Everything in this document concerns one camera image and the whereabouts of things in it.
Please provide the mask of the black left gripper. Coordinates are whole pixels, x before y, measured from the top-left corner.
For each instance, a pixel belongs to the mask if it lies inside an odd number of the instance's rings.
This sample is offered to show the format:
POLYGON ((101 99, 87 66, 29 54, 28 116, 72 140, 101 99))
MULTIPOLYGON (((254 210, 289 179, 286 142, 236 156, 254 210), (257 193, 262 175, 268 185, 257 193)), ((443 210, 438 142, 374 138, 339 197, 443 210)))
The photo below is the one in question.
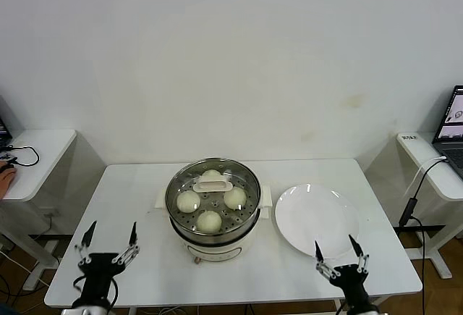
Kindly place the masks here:
POLYGON ((96 225, 97 221, 94 221, 84 233, 80 244, 75 245, 80 257, 78 267, 83 275, 73 282, 73 287, 80 292, 80 297, 73 302, 74 307, 113 307, 119 296, 119 287, 114 277, 121 274, 125 270, 124 265, 129 265, 140 252, 137 222, 134 222, 128 246, 121 253, 89 254, 96 225))

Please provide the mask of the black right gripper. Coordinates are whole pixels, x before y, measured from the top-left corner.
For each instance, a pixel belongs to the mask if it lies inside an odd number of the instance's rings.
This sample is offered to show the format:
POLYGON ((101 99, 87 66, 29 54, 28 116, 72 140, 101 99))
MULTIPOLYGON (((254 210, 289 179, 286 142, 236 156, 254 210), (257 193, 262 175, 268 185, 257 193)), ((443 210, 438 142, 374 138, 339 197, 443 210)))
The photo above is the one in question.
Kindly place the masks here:
POLYGON ((366 306, 370 303, 369 296, 364 288, 364 282, 368 277, 369 254, 364 254, 360 244, 349 235, 352 248, 357 256, 356 264, 348 264, 333 268, 325 262, 322 251, 315 241, 316 270, 334 287, 342 290, 349 307, 366 306))

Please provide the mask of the person's bare hand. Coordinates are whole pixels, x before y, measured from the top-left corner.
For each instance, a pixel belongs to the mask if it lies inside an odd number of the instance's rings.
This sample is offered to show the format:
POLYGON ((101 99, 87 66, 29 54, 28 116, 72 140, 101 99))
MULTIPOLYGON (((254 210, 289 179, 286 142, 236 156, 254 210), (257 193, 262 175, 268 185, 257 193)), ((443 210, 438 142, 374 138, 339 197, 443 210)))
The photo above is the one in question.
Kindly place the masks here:
POLYGON ((1 166, 0 173, 0 199, 2 200, 6 195, 12 181, 16 176, 16 168, 12 164, 4 164, 1 166))

